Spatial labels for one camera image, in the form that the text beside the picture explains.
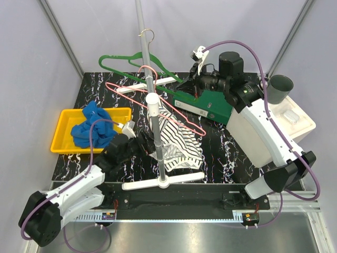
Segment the blue tank top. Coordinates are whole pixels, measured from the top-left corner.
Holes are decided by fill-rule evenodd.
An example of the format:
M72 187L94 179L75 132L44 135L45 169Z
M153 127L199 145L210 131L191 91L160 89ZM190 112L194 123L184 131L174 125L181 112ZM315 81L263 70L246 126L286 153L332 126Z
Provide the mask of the blue tank top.
M94 148L104 148L117 132L110 115L91 101L83 110L86 120L72 127L71 136L76 147L89 148L90 142Z

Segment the pink wire hanger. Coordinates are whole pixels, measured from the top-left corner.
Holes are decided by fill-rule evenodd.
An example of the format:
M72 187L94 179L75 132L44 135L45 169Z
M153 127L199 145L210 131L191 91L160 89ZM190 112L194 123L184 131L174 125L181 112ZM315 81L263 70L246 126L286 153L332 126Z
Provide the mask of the pink wire hanger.
M191 132L201 136L201 137L204 137L206 136L206 132L203 130L202 127L196 125L195 123L191 122L187 116L185 116L183 113L181 113L178 109L176 109L174 106L172 106L170 103L168 103L165 99L163 99L161 96L159 96L156 92L156 84L157 84L157 80L158 80L158 74L157 72L152 68L150 67L149 65L142 65L140 66L138 72L140 72L143 68L147 68L149 70L151 70L154 74L155 74L155 81L153 81L153 77L152 75L150 75L150 78L152 79L152 82L150 84L150 87L154 88L154 92L149 92L149 91L146 91L146 90L142 90L142 89L137 89L137 88L132 88L130 86L119 86L117 84L114 84L114 83L111 83L111 82L106 82L105 83L105 87L126 98L127 100L131 101L132 103L136 103L137 105L143 107L143 108L146 108L148 110L148 113L149 113L149 116L161 116L162 118L165 118L179 126L182 126L183 128L187 129L187 130L190 130ZM113 87L116 87L116 88L126 88L128 90L132 90L132 91L139 91L139 92L143 92L143 93L147 93L146 95L146 103L147 103L147 106L145 106L144 104L138 102L138 101L135 101L129 97L127 97L126 95L122 94L121 92L117 91L117 90L114 90L113 88L111 88L111 86ZM175 111L176 113L178 113L181 117L183 117L185 119L185 121L190 124L191 126L195 127L196 129L198 129L199 131L196 131L195 129L191 129L189 127L187 127L185 124L181 123L180 121L177 121L177 120L173 120L172 118L170 118L169 116L165 116L163 115L162 113L160 113L159 111L159 103L164 103L166 105L168 105L173 111Z

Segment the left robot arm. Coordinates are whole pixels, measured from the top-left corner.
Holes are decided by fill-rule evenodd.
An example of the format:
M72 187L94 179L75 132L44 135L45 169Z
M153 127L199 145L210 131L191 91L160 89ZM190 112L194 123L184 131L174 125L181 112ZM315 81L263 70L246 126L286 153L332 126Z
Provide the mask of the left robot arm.
M21 237L45 247L80 214L99 206L109 208L114 196L104 190L106 177L116 173L134 156L154 151L152 134L140 131L132 138L122 133L115 135L73 179L47 193L36 191L30 195L18 222Z

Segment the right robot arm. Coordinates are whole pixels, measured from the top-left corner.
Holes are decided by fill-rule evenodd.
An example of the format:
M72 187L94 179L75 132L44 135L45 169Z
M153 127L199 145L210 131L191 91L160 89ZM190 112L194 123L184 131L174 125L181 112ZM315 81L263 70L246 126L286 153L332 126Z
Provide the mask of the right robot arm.
M280 193L302 179L315 163L316 156L312 151L304 152L277 126L259 85L245 78L244 61L239 53L221 53L219 69L207 72L204 61L208 53L203 47L191 53L195 63L177 90L196 99L203 91L223 93L226 102L250 123L266 145L276 168L245 185L239 203L243 208L251 209L259 197L271 192Z

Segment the striped tank top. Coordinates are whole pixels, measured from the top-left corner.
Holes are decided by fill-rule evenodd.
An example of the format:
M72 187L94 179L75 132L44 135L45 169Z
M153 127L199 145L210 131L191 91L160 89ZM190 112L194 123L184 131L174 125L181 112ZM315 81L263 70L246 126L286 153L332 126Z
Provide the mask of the striped tank top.
M164 102L159 102L158 111L165 170L198 170L203 163L202 148L194 133L183 126Z

